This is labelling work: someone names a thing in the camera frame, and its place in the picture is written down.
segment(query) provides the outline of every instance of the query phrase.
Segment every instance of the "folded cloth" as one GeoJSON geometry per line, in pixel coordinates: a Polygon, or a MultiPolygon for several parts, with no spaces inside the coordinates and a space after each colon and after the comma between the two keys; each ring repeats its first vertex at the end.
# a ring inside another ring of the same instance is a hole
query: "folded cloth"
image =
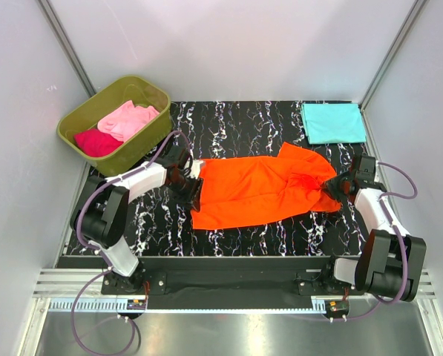
{"type": "Polygon", "coordinates": [[[74,140],[81,151],[91,157],[103,157],[112,154],[122,142],[114,139],[109,133],[96,128],[74,135],[74,140]]]}
{"type": "Polygon", "coordinates": [[[118,141],[126,142],[158,114],[153,106],[134,106],[132,100],[129,100],[102,118],[97,128],[118,141]]]}
{"type": "Polygon", "coordinates": [[[201,210],[191,211],[193,228],[255,226],[341,207],[321,190],[335,169],[314,151],[284,143],[277,157],[204,161],[201,210]]]}
{"type": "Polygon", "coordinates": [[[312,145],[367,140],[357,104],[302,104],[301,116],[312,145]]]}

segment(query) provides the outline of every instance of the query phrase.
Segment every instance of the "orange cloth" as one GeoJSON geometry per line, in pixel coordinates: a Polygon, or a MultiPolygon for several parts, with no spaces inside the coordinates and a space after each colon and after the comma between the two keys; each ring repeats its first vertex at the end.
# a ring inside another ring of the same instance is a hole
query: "orange cloth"
{"type": "Polygon", "coordinates": [[[308,211],[337,211],[321,184],[336,175],[320,154],[284,143],[277,157],[204,159],[201,210],[193,228],[262,225],[308,211]]]}

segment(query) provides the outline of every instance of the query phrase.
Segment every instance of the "gray floor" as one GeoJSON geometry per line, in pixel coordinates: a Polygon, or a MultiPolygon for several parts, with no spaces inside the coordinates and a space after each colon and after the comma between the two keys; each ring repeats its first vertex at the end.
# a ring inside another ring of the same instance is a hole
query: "gray floor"
{"type": "MultiPolygon", "coordinates": [[[[352,313],[370,305],[352,300],[352,313]]],[[[108,314],[79,313],[80,334],[108,314]]],[[[127,355],[432,355],[414,303],[382,306],[374,315],[348,323],[312,322],[294,315],[145,314],[136,322],[142,342],[127,355]]],[[[37,355],[86,355],[73,341],[68,313],[48,314],[37,355]]],[[[113,320],[83,341],[96,352],[110,354],[124,347],[130,327],[113,320]]]]}

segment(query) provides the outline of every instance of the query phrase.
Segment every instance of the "laundry basket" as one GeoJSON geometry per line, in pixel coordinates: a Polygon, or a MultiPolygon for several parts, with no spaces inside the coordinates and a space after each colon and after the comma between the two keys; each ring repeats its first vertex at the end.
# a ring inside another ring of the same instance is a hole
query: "laundry basket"
{"type": "Polygon", "coordinates": [[[101,90],[58,124],[58,135],[93,167],[107,177],[128,171],[171,131],[170,98],[166,92],[138,76],[125,76],[101,90]],[[160,114],[114,152],[91,157],[82,152],[74,135],[95,128],[97,122],[132,100],[134,105],[154,106],[160,114]]]}

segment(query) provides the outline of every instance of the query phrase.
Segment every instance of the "black marble tabletop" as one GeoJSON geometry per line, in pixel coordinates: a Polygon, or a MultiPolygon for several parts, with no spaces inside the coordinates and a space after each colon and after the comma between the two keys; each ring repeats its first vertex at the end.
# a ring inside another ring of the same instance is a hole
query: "black marble tabletop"
{"type": "MultiPolygon", "coordinates": [[[[276,156],[283,142],[326,157],[337,173],[365,145],[309,145],[301,119],[302,102],[174,102],[173,129],[191,142],[195,159],[276,156]]],[[[358,254],[366,228],[352,205],[336,213],[302,214],[251,228],[201,231],[191,215],[159,188],[131,203],[125,238],[137,256],[315,256],[358,254]]],[[[92,254],[71,236],[67,255],[92,254]]]]}

